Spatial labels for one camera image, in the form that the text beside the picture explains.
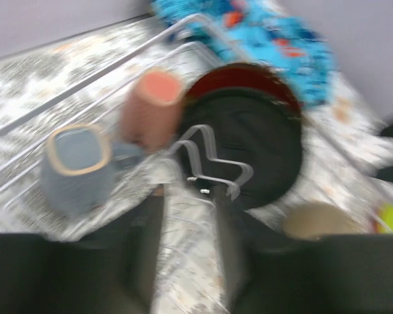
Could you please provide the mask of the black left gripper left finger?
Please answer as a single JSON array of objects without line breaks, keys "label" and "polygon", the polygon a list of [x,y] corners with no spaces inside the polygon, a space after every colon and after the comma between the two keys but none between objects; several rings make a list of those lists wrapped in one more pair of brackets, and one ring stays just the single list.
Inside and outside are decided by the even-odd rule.
[{"label": "black left gripper left finger", "polygon": [[0,234],[0,313],[149,313],[164,197],[75,242]]}]

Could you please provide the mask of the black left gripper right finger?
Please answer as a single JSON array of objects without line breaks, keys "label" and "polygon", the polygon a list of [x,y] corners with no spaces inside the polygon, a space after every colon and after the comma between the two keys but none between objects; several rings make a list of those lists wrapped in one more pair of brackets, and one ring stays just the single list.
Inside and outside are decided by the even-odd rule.
[{"label": "black left gripper right finger", "polygon": [[393,234],[296,240],[212,199],[230,313],[393,313]]}]

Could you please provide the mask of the beige ceramic bowl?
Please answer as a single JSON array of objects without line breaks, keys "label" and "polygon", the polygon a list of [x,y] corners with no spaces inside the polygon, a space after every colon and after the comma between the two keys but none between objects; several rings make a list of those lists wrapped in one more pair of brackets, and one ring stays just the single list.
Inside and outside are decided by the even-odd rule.
[{"label": "beige ceramic bowl", "polygon": [[282,219],[281,229],[289,237],[307,240],[317,240],[326,235],[367,232],[367,228],[345,210],[321,201],[293,207]]}]

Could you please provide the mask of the grey ceramic mug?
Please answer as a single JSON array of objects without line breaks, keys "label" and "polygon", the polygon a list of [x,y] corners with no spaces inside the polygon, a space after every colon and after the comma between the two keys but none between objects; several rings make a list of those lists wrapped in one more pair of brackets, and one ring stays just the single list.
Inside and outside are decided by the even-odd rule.
[{"label": "grey ceramic mug", "polygon": [[144,157],[139,146],[112,140],[97,124],[71,124],[45,141],[40,185],[53,210],[79,217],[103,206],[117,173]]}]

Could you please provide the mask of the salmon pink ceramic mug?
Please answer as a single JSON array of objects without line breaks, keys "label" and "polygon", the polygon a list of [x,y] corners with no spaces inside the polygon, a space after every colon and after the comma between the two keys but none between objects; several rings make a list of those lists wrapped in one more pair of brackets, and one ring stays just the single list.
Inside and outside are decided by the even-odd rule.
[{"label": "salmon pink ceramic mug", "polygon": [[176,133],[185,86],[175,73],[154,67],[140,75],[121,108],[119,133],[148,153],[164,149]]}]

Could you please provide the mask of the white wire dish rack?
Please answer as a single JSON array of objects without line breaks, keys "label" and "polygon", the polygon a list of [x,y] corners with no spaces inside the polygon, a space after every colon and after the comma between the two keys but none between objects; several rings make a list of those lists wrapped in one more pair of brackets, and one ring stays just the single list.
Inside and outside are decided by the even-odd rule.
[{"label": "white wire dish rack", "polygon": [[[239,47],[238,44],[233,43],[231,38],[220,27],[216,26],[211,20],[209,20],[207,17],[201,14],[194,14],[188,18],[181,20],[179,24],[174,25],[163,31],[160,31],[159,33],[151,37],[146,43],[141,44],[138,50],[140,52],[143,52],[145,49],[149,48],[153,44],[161,43],[161,42],[167,44],[174,44],[174,43],[198,44],[200,46],[203,46],[207,48],[211,54],[219,58],[221,63],[217,67],[227,65],[230,63],[237,63],[237,62],[264,65],[262,63],[253,60],[245,50]],[[95,73],[91,74],[89,77],[86,77],[79,83],[76,83],[73,86],[66,88],[62,93],[44,102],[42,105],[39,106],[38,109],[35,109],[28,114],[24,114],[20,118],[17,118],[16,120],[13,120],[12,122],[8,123],[6,126],[0,128],[0,137],[8,134],[10,131],[12,131],[15,127],[19,126],[20,124],[31,120],[33,117],[37,116],[40,113],[43,113],[45,110],[52,108],[57,103],[66,99],[67,97],[74,94],[75,92],[78,92],[81,88],[88,86],[90,83],[102,78],[103,76],[110,73],[111,71],[119,68],[122,64],[125,63],[125,61],[126,58],[121,58],[117,61],[110,63],[105,69],[96,71]],[[141,148],[144,151],[145,157],[136,166],[117,173],[114,189],[111,192],[108,201],[103,206],[98,207],[95,210],[85,215],[81,215],[79,217],[67,217],[53,210],[50,207],[50,205],[47,203],[45,199],[45,195],[43,194],[43,190],[40,185],[41,160],[44,153],[45,141],[47,140],[49,135],[58,128],[62,128],[71,124],[97,124],[102,128],[103,132],[107,134],[112,140],[131,143],[125,141],[119,133],[118,123],[119,123],[121,108],[124,105],[127,94],[131,90],[133,84],[140,77],[140,75],[144,74],[146,71],[154,67],[160,67],[162,69],[175,73],[173,70],[170,70],[165,67],[150,65],[149,67],[145,68],[136,78],[134,78],[132,80],[131,87],[125,93],[124,99],[115,115],[116,120],[115,120],[113,131],[105,130],[103,125],[99,122],[66,122],[64,125],[54,128],[43,140],[43,144],[39,155],[39,163],[38,163],[39,176],[37,179],[37,186],[40,190],[42,197],[44,198],[45,204],[50,208],[50,210],[54,214],[61,215],[62,217],[68,219],[68,221],[77,223],[79,226],[82,226],[83,227],[82,232],[79,234],[65,234],[61,236],[47,235],[40,232],[35,232],[35,233],[0,232],[0,234],[38,234],[40,236],[43,236],[45,239],[49,241],[75,242],[83,238],[85,235],[94,232],[95,230],[114,221],[122,214],[128,212],[129,210],[140,204],[148,196],[153,194],[162,195],[164,197],[164,216],[162,220],[159,253],[157,257],[155,290],[153,293],[151,310],[149,312],[149,313],[155,313],[153,311],[153,308],[155,305],[156,293],[159,287],[158,262],[159,262],[159,255],[162,249],[162,229],[164,226],[164,219],[166,218],[168,197],[170,196],[169,187],[176,186],[182,188],[184,190],[189,191],[190,196],[193,200],[203,203],[209,209],[210,218],[212,220],[212,233],[215,236],[215,248],[217,251],[220,280],[223,287],[223,300],[225,306],[224,313],[230,313],[226,308],[226,303],[225,303],[225,287],[224,287],[223,273],[221,270],[221,259],[218,250],[217,222],[215,220],[215,213],[214,213],[215,205],[212,199],[212,190],[215,186],[222,186],[226,189],[226,194],[233,201],[236,201],[237,197],[240,194],[241,185],[247,182],[252,177],[253,169],[248,164],[245,164],[243,162],[237,162],[237,165],[242,169],[242,173],[235,181],[220,179],[217,177],[211,177],[203,174],[199,149],[197,145],[190,139],[191,136],[194,135],[197,131],[201,131],[202,133],[204,144],[206,145],[205,153],[209,161],[217,162],[221,164],[229,164],[230,161],[219,159],[217,157],[214,131],[209,125],[197,124],[191,126],[183,135],[179,134],[179,127],[183,118],[184,111],[186,109],[186,106],[184,104],[184,96],[185,93],[188,91],[188,89],[197,80],[195,80],[191,84],[187,84],[179,74],[175,73],[177,76],[179,76],[182,79],[185,86],[185,91],[183,96],[183,110],[176,133],[171,137],[171,141],[169,142],[167,147],[158,150],[154,153],[148,153],[139,145],[133,143],[139,146],[139,148]],[[290,86],[289,83],[287,84],[295,94],[294,89]],[[325,105],[329,105],[333,101],[334,97],[335,96],[332,96],[330,101]],[[314,125],[314,120],[309,117],[309,111],[311,110],[314,109],[306,108],[305,104],[303,103],[303,108],[301,109],[301,117],[298,117],[301,120],[301,130],[302,130],[301,143],[303,147],[303,163],[301,166],[301,172],[298,176],[298,179],[296,180],[295,184],[291,187],[291,189],[295,187],[297,181],[301,178],[303,168],[307,161],[308,148],[305,143],[305,139],[307,137],[305,128],[306,126]],[[375,214],[375,210],[378,207],[380,207],[383,203],[389,203],[393,205],[393,163],[388,164],[386,166],[375,166],[372,167],[371,169],[366,169],[359,161],[357,161],[357,159],[353,158],[347,151],[345,151],[343,147],[341,147],[340,144],[338,144],[338,142],[336,142],[336,140],[334,140],[334,138],[328,132],[324,130],[320,130],[319,134],[325,141],[329,143],[329,145],[337,153],[340,154],[340,156],[342,156],[348,162],[350,166],[352,166],[360,174],[360,176],[364,179],[364,181],[374,189],[374,191],[377,193],[378,196],[378,200],[376,204],[370,207],[369,212],[367,212],[363,218],[356,218],[350,211],[347,211],[346,209],[343,209],[342,207],[335,205],[333,203],[329,203],[329,204],[340,207],[341,209],[345,210],[353,219],[363,224],[367,228],[367,232],[360,233],[360,234],[378,234],[374,231],[373,221],[377,220],[381,224],[384,223],[381,221],[381,219],[377,217],[377,215]],[[387,128],[386,126],[382,125],[377,130],[376,136],[379,139],[393,140],[393,127]],[[268,205],[265,205],[263,207],[272,205],[275,202],[284,199],[284,197],[290,192],[290,190],[286,192],[278,200]],[[301,203],[291,206],[290,209],[281,218],[278,219],[276,226],[270,226],[267,223],[263,222],[261,219],[253,215],[253,210],[258,209],[260,207],[243,210],[243,212],[250,214],[251,216],[261,221],[263,224],[273,229],[274,231],[287,236],[281,229],[282,219],[289,213],[289,211],[293,207],[305,202],[312,202],[312,201],[317,201],[317,200],[302,201]],[[360,234],[337,234],[337,235],[344,236],[344,235],[360,235]]]}]

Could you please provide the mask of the black iridescent plate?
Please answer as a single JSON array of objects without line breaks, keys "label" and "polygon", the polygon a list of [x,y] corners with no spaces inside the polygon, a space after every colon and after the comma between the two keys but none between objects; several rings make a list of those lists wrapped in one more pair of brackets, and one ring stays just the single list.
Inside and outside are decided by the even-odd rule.
[{"label": "black iridescent plate", "polygon": [[235,181],[242,169],[253,169],[236,199],[241,210],[268,205],[295,184],[303,163],[301,120],[275,97],[249,88],[222,88],[210,92],[184,111],[179,127],[183,135],[191,126],[209,125],[219,159],[209,161],[201,131],[191,136],[200,152],[203,174]]}]

